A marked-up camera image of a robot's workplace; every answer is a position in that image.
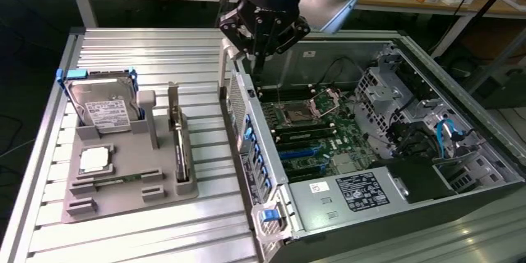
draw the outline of metal slat surface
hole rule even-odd
[[[30,256],[21,262],[257,262],[218,107],[218,31],[88,30],[85,37],[78,67],[110,71],[133,66],[138,88],[156,92],[154,114],[166,112],[168,81],[180,84],[200,194],[145,211],[61,224],[77,121],[66,103],[49,144],[52,161],[42,164],[46,184],[26,250]]]

